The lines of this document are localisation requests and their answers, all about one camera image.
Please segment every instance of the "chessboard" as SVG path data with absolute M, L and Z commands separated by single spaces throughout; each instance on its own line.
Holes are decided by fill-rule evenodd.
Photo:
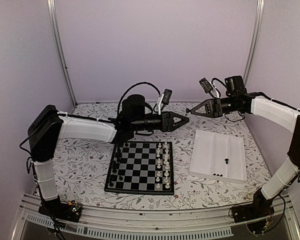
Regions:
M 172 142 L 128 141 L 115 145 L 104 191 L 174 195 Z

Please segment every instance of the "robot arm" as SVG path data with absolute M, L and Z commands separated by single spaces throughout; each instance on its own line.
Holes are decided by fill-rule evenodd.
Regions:
M 169 103 L 171 93 L 166 90 L 160 96 L 160 109 Z M 81 215 L 80 204 L 61 203 L 58 195 L 52 159 L 59 139 L 92 139 L 121 144 L 132 139 L 137 131 L 172 132 L 188 122 L 189 118 L 171 111 L 153 113 L 145 98 L 138 94 L 125 99 L 117 118 L 109 120 L 71 115 L 57 111 L 53 105 L 46 106 L 29 127 L 27 138 L 34 179 L 41 197 L 39 212 L 72 222 L 78 222 Z
M 214 88 L 205 78 L 200 80 L 200 84 L 206 93 Z M 227 97 L 213 96 L 186 111 L 208 118 L 218 118 L 223 114 L 239 111 L 241 114 L 248 113 L 268 119 L 293 133 L 284 163 L 273 177 L 256 191 L 253 203 L 232 208 L 237 223 L 273 214 L 273 199 L 300 175 L 300 110 L 270 99 L 262 92 L 247 93 L 241 76 L 226 78 L 225 85 Z

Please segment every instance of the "floral tablecloth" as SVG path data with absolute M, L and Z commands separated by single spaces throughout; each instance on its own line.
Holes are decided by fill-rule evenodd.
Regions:
M 171 103 L 165 111 L 185 115 L 194 103 Z M 114 103 L 78 105 L 73 114 L 107 119 L 116 116 Z M 221 207 L 252 200 L 253 193 L 270 179 L 270 174 L 244 121 L 224 117 L 206 118 L 188 114 L 190 122 L 174 132 L 156 131 L 152 136 L 136 136 L 137 141 L 171 141 L 173 144 L 175 195 L 134 195 L 105 192 L 104 186 L 114 145 L 88 139 L 59 141 L 53 169 L 63 201 L 76 200 L 87 206 L 131 210 L 184 210 Z M 237 119 L 236 114 L 228 118 Z M 197 129 L 244 138 L 247 181 L 234 184 L 194 177 L 187 180 Z

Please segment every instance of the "white wall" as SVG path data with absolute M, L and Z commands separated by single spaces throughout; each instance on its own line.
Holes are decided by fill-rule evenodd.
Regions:
M 47 104 L 71 110 L 46 0 L 0 0 L 0 240 L 34 187 L 19 143 Z
M 265 1 L 247 89 L 300 108 L 300 0 Z M 246 120 L 274 173 L 285 159 L 292 135 L 265 119 L 248 116 Z M 300 223 L 300 184 L 295 182 L 289 195 Z
M 203 77 L 243 75 L 256 0 L 58 0 L 60 35 L 78 102 L 118 101 L 147 81 L 172 101 L 208 96 Z M 134 92 L 156 100 L 149 86 Z

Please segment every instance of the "white plastic tray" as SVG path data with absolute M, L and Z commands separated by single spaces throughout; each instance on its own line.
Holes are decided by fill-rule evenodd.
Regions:
M 197 130 L 189 180 L 191 176 L 243 184 L 247 180 L 244 139 Z

